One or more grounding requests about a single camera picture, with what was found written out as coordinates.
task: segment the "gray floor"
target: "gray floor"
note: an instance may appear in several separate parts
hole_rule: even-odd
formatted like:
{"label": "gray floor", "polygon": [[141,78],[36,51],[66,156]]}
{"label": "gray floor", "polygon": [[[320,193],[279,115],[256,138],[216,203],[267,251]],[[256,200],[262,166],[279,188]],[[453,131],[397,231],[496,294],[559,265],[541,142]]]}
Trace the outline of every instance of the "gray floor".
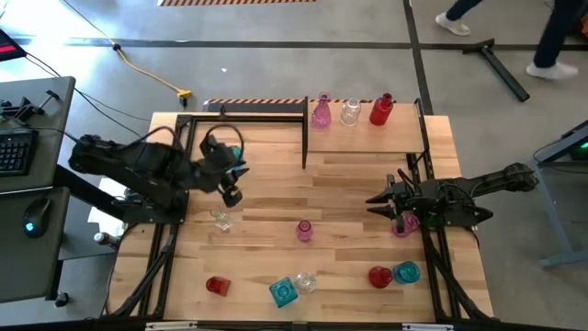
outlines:
{"label": "gray floor", "polygon": [[[71,0],[112,37],[146,40],[295,40],[407,42],[401,0],[322,0],[316,4],[160,8],[155,1]],[[533,44],[548,16],[543,0],[486,1],[466,17],[470,38],[438,29],[434,16],[452,0],[413,0],[421,42]],[[30,11],[31,4],[36,10]],[[60,15],[60,24],[55,17]],[[175,93],[133,72],[108,48],[63,47],[55,37],[101,37],[62,2],[12,1],[0,28],[39,35],[27,50],[77,86],[107,104],[149,118],[154,111],[179,111]],[[302,97],[329,91],[334,97],[373,98],[390,91],[400,101],[418,97],[410,50],[142,49],[125,50],[131,60],[190,88],[198,102],[210,97]],[[497,52],[531,94],[521,104],[476,55],[424,51],[424,69],[435,114],[451,119],[463,174],[476,176],[512,162],[526,162],[540,146],[586,120],[588,53],[561,59],[581,75],[550,83],[526,76],[531,52]],[[0,80],[47,76],[25,60],[0,63]],[[119,142],[133,136],[75,98],[67,130],[100,134]],[[123,120],[133,130],[147,123]],[[60,162],[69,157],[71,142]],[[96,177],[89,180],[97,183]],[[509,322],[588,329],[588,265],[542,269],[538,260],[558,252],[536,192],[500,193],[479,199],[495,217],[481,226],[481,254],[496,316]],[[588,248],[588,224],[569,224],[573,242]],[[11,325],[97,316],[104,301],[112,257],[67,262],[62,288],[73,302],[62,309],[43,301],[0,305],[0,324]]]}

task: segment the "black pants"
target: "black pants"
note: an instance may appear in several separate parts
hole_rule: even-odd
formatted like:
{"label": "black pants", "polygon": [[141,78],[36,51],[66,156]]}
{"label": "black pants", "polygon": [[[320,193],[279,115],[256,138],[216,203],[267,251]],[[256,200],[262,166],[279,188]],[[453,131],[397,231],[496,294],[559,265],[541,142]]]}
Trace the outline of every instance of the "black pants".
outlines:
{"label": "black pants", "polygon": [[[458,0],[448,11],[447,19],[458,20],[482,0]],[[573,25],[576,14],[582,8],[582,0],[555,0],[553,12],[537,46],[533,62],[539,68],[549,68],[560,55],[566,34]]]}

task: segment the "sneaker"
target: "sneaker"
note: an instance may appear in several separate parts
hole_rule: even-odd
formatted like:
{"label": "sneaker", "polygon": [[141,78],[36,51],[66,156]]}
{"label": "sneaker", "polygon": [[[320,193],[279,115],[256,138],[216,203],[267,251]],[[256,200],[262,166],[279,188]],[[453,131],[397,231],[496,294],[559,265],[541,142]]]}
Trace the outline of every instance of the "sneaker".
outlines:
{"label": "sneaker", "polygon": [[442,28],[448,29],[453,34],[465,37],[469,35],[469,28],[461,23],[461,21],[450,21],[447,19],[446,13],[441,13],[435,17],[435,22]]}
{"label": "sneaker", "polygon": [[578,74],[578,68],[563,63],[555,63],[549,68],[537,68],[534,63],[531,63],[527,66],[526,73],[534,77],[560,80],[574,77]]}

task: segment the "keyboard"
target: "keyboard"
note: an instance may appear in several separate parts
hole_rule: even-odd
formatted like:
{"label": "keyboard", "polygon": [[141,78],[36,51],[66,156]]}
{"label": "keyboard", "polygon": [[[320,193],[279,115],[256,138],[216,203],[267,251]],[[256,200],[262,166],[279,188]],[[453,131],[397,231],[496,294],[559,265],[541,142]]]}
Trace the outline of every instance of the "keyboard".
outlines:
{"label": "keyboard", "polygon": [[38,138],[30,129],[0,131],[0,177],[28,175]]}

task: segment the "person's leg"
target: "person's leg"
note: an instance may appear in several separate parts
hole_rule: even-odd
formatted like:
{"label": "person's leg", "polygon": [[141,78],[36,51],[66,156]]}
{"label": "person's leg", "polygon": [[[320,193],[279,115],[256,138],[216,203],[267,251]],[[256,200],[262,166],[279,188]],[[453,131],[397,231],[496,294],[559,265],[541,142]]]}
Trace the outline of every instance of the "person's leg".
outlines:
{"label": "person's leg", "polygon": [[456,3],[447,10],[446,17],[450,21],[457,21],[480,2],[482,2],[482,0],[457,0]]}
{"label": "person's leg", "polygon": [[556,60],[580,8],[582,0],[555,0],[553,12],[537,46],[533,63],[527,67],[529,74],[547,79],[562,79],[578,73],[578,69],[557,63]]}
{"label": "person's leg", "polygon": [[469,28],[459,22],[470,9],[477,6],[482,0],[457,0],[446,13],[441,13],[435,17],[435,22],[449,31],[461,37],[469,35]]}

